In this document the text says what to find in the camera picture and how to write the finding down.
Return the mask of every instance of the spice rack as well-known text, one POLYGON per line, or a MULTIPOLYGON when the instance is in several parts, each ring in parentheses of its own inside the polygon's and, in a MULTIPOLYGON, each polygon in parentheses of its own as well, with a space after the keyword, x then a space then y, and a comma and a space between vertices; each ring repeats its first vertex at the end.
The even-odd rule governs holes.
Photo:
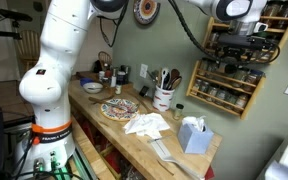
POLYGON ((254 84, 250 84, 250 83, 247 83, 247 82, 244 82, 244 81, 239 81, 239 80, 236 80, 236 79, 233 79, 231 77, 228 77, 228 76, 225 76, 225 75, 222 75, 222 74, 219 74, 219 73, 214 73, 214 72, 210 72, 210 71, 206 71, 206 70, 202 70, 200 69, 200 64, 201 64, 201 61, 197 61, 196 64, 195 64, 195 67, 194 67, 194 71, 193 71, 193 74, 192 74, 192 77, 191 77, 191 80, 190 80, 190 83, 189 83, 189 87, 187 89, 187 92, 186 92, 186 96, 191 96, 193 98, 196 98, 204 103, 207 103, 207 104, 210 104, 212 106, 215 106, 221 110, 224 110, 228 113, 231 113, 233 115, 236 115, 236 116, 239 116, 240 119, 245 119, 248 111, 250 110, 259 90, 261 89, 261 87, 263 86, 264 84, 264 81, 266 80, 265 76, 263 75, 258 83, 256 85, 254 84), (219 80, 215 80, 215 79, 210 79, 210 78, 207 78, 205 76, 202 76, 202 75, 199 75, 198 72, 200 71, 204 71, 208 74, 211 74, 212 76, 216 76, 218 78, 221 78, 223 79, 223 81, 219 81, 219 80), (203 81, 206 81, 206 82, 209 82, 209 83, 212 83, 212 84, 217 84, 221 87, 225 87, 229 90, 233 90, 233 91, 236 91, 236 92, 239 92, 240 94, 245 94, 247 96, 249 96, 249 100, 247 101, 246 105, 244 108, 240 108, 239 106, 235 105, 235 104, 232 104, 232 103, 229 103, 225 100, 222 100, 222 99, 219 99, 217 97, 214 97, 214 96, 211 96, 205 92, 202 92, 198 89, 196 89, 194 87, 194 84, 195 84, 195 80, 196 79, 200 79, 200 80, 203 80, 203 81), (243 85, 247 85, 247 86, 250 86, 252 87, 252 90, 251 91, 245 91, 244 89, 242 88, 236 88, 236 87, 233 87, 230 83, 228 82, 237 82, 237 83, 240 83, 240 84, 243 84, 243 85), (214 99, 215 101, 219 101, 221 102, 223 105, 229 105, 231 106, 233 109, 237 109, 239 112, 236 112, 236 111, 233 111, 231 109, 227 109, 225 108, 224 106, 222 105, 218 105, 214 102, 210 102, 210 101, 207 101, 205 98, 202 98, 202 97, 199 97, 197 96, 198 94, 201 94, 203 95, 204 97, 209 97, 209 98, 212 98, 214 99))
MULTIPOLYGON (((274 21, 274 22, 278 22, 278 21, 284 21, 287 22, 286 24, 288 24, 288 17, 282 17, 280 16, 280 14, 277 15, 273 15, 273 16, 264 16, 265 11, 268 11, 268 8, 265 8, 263 10, 263 16, 261 16, 260 21, 261 22, 265 22, 267 20, 269 21, 274 21)), ((207 30, 206 30, 206 35, 205 38, 203 40, 203 47, 206 48, 206 50, 210 53, 215 53, 215 49, 217 47, 217 40, 216 38, 212 38, 212 33, 214 32, 221 32, 221 31, 226 31, 229 28, 229 22, 219 22, 216 21, 214 18, 210 18, 208 26, 207 26, 207 30)), ((273 41, 276 41, 277 44, 279 45, 280 49, 282 49, 286 43, 286 41, 288 40, 288 25, 282 28, 276 28, 274 26, 269 27, 264 33, 266 33, 266 35, 268 34, 270 37, 274 37, 276 39, 272 39, 273 41)), ((253 34, 254 36, 263 36, 264 33, 257 33, 257 34, 253 34)), ((277 55, 277 51, 270 51, 267 55, 269 55, 269 57, 275 57, 277 55)))

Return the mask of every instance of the wooden spice rack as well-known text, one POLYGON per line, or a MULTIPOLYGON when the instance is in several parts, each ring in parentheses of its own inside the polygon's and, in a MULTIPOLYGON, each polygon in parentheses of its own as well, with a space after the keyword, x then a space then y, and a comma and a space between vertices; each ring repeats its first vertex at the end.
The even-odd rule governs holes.
MULTIPOLYGON (((288 21, 288 17, 278 17, 278 16, 261 16, 260 20, 265 20, 265 19, 270 19, 270 20, 274 20, 274 21, 288 21)), ((207 45, 209 43, 213 43, 216 44, 216 41, 210 41, 210 35, 212 32, 214 32, 214 30, 227 30, 229 28, 228 24, 225 23, 221 23, 221 22, 215 22, 214 18, 210 18, 209 22, 208 22, 208 26, 207 26, 207 30, 206 30, 206 34, 204 37, 204 41, 203 41, 203 47, 207 47, 207 45)), ((277 28, 268 28, 266 30, 266 32, 271 33, 271 34, 277 34, 281 36, 281 39, 278 43, 280 49, 282 49, 286 43, 286 41, 288 40, 288 26, 285 29, 277 29, 277 28)), ((214 48, 206 48, 207 51, 214 53, 215 49, 214 48)), ((270 51, 270 54, 272 54, 272 57, 275 57, 277 55, 277 51, 270 51)))
POLYGON ((257 83, 257 85, 254 85, 254 84, 250 84, 250 83, 247 83, 247 82, 244 82, 244 81, 238 81, 236 79, 233 79, 233 78, 230 78, 230 77, 227 77, 227 76, 224 76, 224 75, 221 75, 221 74, 218 74, 218 73, 213 73, 213 72, 209 72, 209 71, 205 71, 205 70, 202 70, 200 69, 200 63, 201 61, 197 61, 196 64, 195 64, 195 68, 194 68, 194 71, 193 71, 193 74, 192 74, 192 77, 191 77, 191 80, 190 80, 190 84, 188 86, 188 89, 187 89, 187 92, 186 92, 186 96, 191 96, 191 97, 194 97, 200 101, 203 101, 204 103, 207 103, 207 104, 210 104, 212 106, 215 106, 221 110, 224 110, 228 113, 231 113, 231 114, 234 114, 236 116, 239 116, 240 119, 245 119, 248 111, 250 110, 259 90, 261 89, 261 87, 263 86, 264 84, 264 81, 266 80, 265 76, 262 76, 261 79, 259 80, 259 82, 257 83), (248 85, 248 86, 251 86, 253 87, 254 90, 252 91, 245 91, 244 89, 242 88, 236 88, 236 87, 233 87, 231 84, 229 84, 228 82, 223 82, 223 81, 219 81, 219 80, 215 80, 215 79, 210 79, 210 78, 207 78, 205 76, 201 76, 198 74, 199 71, 204 71, 208 74, 211 74, 213 76, 217 76, 217 77, 220 77, 222 78, 223 80, 225 81, 229 81, 229 82, 238 82, 240 84, 243 84, 243 85, 248 85), (211 96, 207 93, 204 93, 204 92, 201 92, 199 90, 197 90, 195 87, 194 87, 194 84, 195 84, 195 80, 196 79, 200 79, 202 81, 206 81, 206 82, 209 82, 209 83, 212 83, 212 84, 217 84, 219 86, 222 86, 222 87, 225 87, 225 88, 228 88, 228 89, 231 89, 231 90, 234 90, 234 91, 237 91, 237 92, 240 92, 240 93, 244 93, 244 94, 247 94, 250 98, 246 104, 246 106, 244 108, 240 108, 238 106, 236 106, 235 104, 231 104, 227 101, 224 101, 222 99, 219 99, 217 97, 214 97, 214 96, 211 96), (202 94, 204 97, 211 97, 212 99, 216 100, 216 101, 220 101, 221 103, 223 104, 227 104, 227 105, 230 105, 232 106, 233 108, 236 108, 238 109, 240 112, 236 112, 236 111, 233 111, 233 110, 230 110, 230 109, 227 109, 223 106, 220 106, 214 102, 210 102, 210 101, 207 101, 206 99, 204 98, 201 98, 199 96, 197 96, 196 94, 202 94))

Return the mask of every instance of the wooden countertop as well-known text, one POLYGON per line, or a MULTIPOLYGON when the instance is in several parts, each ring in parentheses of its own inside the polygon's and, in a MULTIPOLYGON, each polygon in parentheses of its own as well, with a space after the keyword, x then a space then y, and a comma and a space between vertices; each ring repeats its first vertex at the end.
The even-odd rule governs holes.
MULTIPOLYGON (((111 171, 108 169, 106 164, 104 163, 103 159, 99 155, 99 153, 96 151, 94 146, 92 145, 91 141, 87 138, 84 131, 80 127, 80 125, 76 122, 76 120, 72 119, 73 121, 73 137, 75 142, 81 147, 81 150, 83 151, 86 159, 88 160, 90 166, 94 170, 96 176, 99 179, 115 179, 111 171)), ((75 163, 72 162, 73 159, 70 160, 70 165, 72 167, 72 171, 75 173, 78 173, 75 167, 75 163)))
MULTIPOLYGON (((69 85, 69 97, 72 106, 77 108, 89 121, 127 158, 132 165, 142 173, 147 179, 192 179, 184 171, 173 163, 162 161, 153 147, 147 143, 148 136, 137 136, 136 134, 126 135, 123 126, 127 121, 113 121, 104 117, 100 112, 100 104, 94 104, 88 97, 104 99, 114 93, 111 88, 105 88, 98 94, 88 94, 79 85, 78 80, 71 81, 69 85)), ((150 98, 142 98, 133 89, 124 90, 122 94, 115 95, 114 98, 123 98, 138 103, 138 99, 144 101, 145 105, 152 110, 150 98)), ((147 114, 143 105, 140 112, 147 114)), ((163 140, 172 156, 201 175, 205 175, 214 155, 222 141, 222 137, 214 134, 212 142, 206 154, 185 154, 180 146, 177 133, 181 122, 172 118, 172 113, 166 111, 160 113, 171 127, 169 130, 161 131, 162 136, 171 135, 163 140)))

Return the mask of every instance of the butcher block counter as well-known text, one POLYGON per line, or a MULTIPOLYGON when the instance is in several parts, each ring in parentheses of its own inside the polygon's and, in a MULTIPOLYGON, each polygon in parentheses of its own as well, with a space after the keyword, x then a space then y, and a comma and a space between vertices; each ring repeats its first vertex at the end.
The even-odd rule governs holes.
POLYGON ((97 94, 88 94, 80 86, 78 80, 71 81, 69 85, 70 103, 82 113, 111 143, 112 145, 146 178, 146 179, 192 179, 176 164, 162 161, 154 148, 147 141, 149 136, 137 136, 136 134, 125 134, 123 126, 128 121, 111 120, 103 116, 100 111, 101 104, 89 100, 89 97, 97 99, 127 99, 139 103, 141 114, 151 112, 162 115, 167 124, 171 127, 168 130, 160 131, 162 136, 169 136, 163 139, 172 156, 196 171, 205 175, 218 148, 222 137, 214 133, 213 139, 205 154, 185 154, 177 139, 181 121, 172 118, 172 111, 158 112, 152 107, 152 100, 148 97, 141 97, 134 89, 122 90, 120 95, 114 93, 114 89, 105 87, 97 94))

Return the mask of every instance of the green wall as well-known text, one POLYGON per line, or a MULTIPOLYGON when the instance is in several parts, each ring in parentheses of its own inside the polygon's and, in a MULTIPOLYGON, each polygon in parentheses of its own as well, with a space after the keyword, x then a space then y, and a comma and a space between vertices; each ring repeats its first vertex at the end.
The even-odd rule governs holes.
MULTIPOLYGON (((209 18, 190 4, 178 2, 178 6, 202 42, 209 18)), ((130 80, 137 90, 143 85, 154 87, 149 77, 139 76, 141 63, 150 71, 164 66, 179 69, 183 82, 176 89, 172 107, 182 103, 185 115, 206 115, 210 128, 223 137, 212 163, 216 179, 255 179, 288 134, 288 95, 284 94, 288 86, 288 42, 275 64, 256 67, 266 73, 267 80, 244 121, 185 96, 193 66, 201 57, 167 2, 162 3, 157 19, 149 26, 135 21, 133 3, 129 4, 113 48, 114 65, 132 67, 130 80)))

